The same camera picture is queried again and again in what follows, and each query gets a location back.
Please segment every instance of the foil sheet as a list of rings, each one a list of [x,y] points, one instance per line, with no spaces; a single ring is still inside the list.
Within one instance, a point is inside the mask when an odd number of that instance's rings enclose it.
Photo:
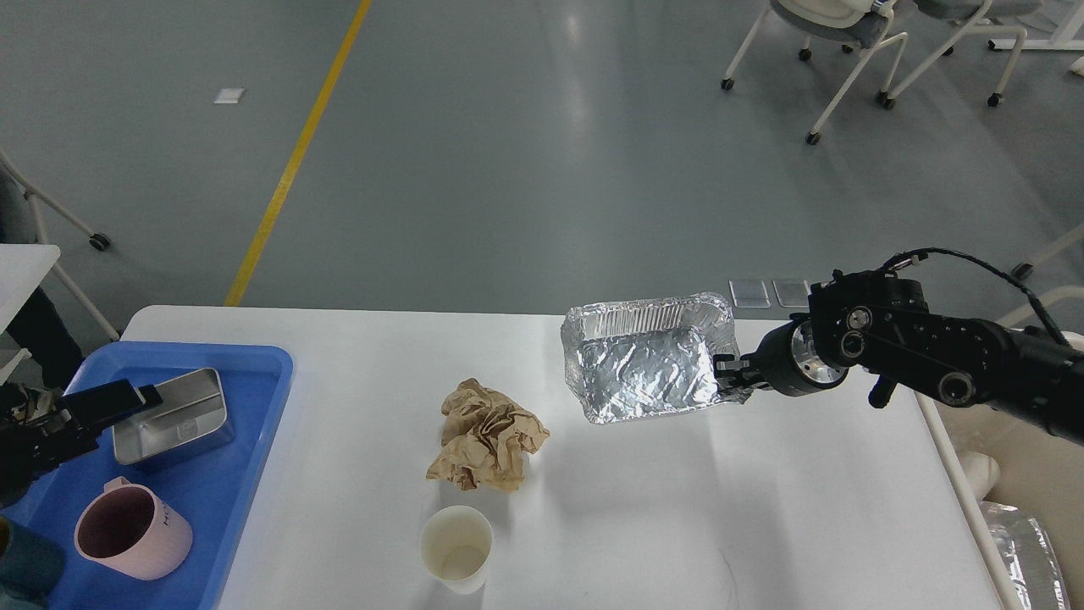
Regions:
[[[573,308],[560,327],[565,382],[592,424],[745,403],[721,393],[712,356],[738,356],[734,316],[719,294],[596,302]]]
[[[1003,504],[980,506],[1024,610],[1070,610],[1054,547],[1035,517]]]

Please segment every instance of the pink mug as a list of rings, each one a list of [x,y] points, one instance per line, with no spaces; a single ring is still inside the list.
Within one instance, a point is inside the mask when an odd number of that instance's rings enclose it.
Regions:
[[[154,492],[118,477],[82,511],[75,549],[141,581],[172,572],[192,548],[192,527]]]

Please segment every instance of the gray seat cushion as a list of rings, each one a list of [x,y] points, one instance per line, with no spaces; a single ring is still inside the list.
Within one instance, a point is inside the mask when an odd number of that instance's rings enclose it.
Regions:
[[[885,31],[885,26],[888,24],[888,20],[881,15],[878,15],[877,13],[866,13],[861,20],[859,20],[859,23],[852,25],[851,27],[837,29],[835,27],[821,25],[798,16],[788,11],[783,4],[779,4],[778,0],[770,1],[772,9],[776,12],[776,14],[805,34],[816,36],[817,38],[824,38],[826,40],[835,40],[836,42],[842,42],[844,44],[853,44],[863,49],[873,47],[877,42],[877,39],[880,38],[881,33]]]
[[[966,20],[982,5],[980,0],[915,0],[918,10],[939,20]],[[988,17],[1016,17],[1043,8],[1043,0],[994,0]]]

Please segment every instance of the white table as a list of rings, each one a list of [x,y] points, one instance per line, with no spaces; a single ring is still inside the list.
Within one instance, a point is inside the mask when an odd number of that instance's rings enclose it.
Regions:
[[[1029,38],[1023,43],[1024,51],[1084,51],[1084,40],[1075,40],[1076,33],[1084,26],[1084,0],[1076,0],[1073,8],[1058,24],[1048,39]],[[998,38],[992,40],[995,49],[1011,49],[1016,40]]]
[[[220,608],[998,608],[915,398],[873,378],[596,427],[557,316],[154,307],[125,340],[274,345],[294,382]],[[778,323],[739,322],[752,351]],[[477,377],[553,437],[512,495],[426,481],[439,407]],[[422,566],[443,506],[495,531],[487,585]]]
[[[0,329],[11,324],[60,257],[55,245],[0,243]]]

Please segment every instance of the gray floor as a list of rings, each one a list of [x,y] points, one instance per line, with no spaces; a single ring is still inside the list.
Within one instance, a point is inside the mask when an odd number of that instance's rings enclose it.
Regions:
[[[356,7],[5,7],[0,142],[116,242],[96,252],[51,223],[118,327],[153,302],[221,303]],[[892,112],[872,101],[889,61],[875,57],[814,147],[802,138],[854,57],[822,41],[800,63],[801,35],[773,18],[721,92],[761,7],[375,0],[244,303],[560,314],[733,277],[821,280],[920,245],[1010,267],[1084,221],[1077,54],[1025,54],[994,109],[1006,54],[965,39]],[[906,27],[902,70],[949,31]],[[248,92],[211,105],[222,87]],[[1033,283],[1082,269],[1074,247]],[[952,260],[912,276],[939,313],[1022,301]],[[1084,330],[1081,310],[1054,314]]]

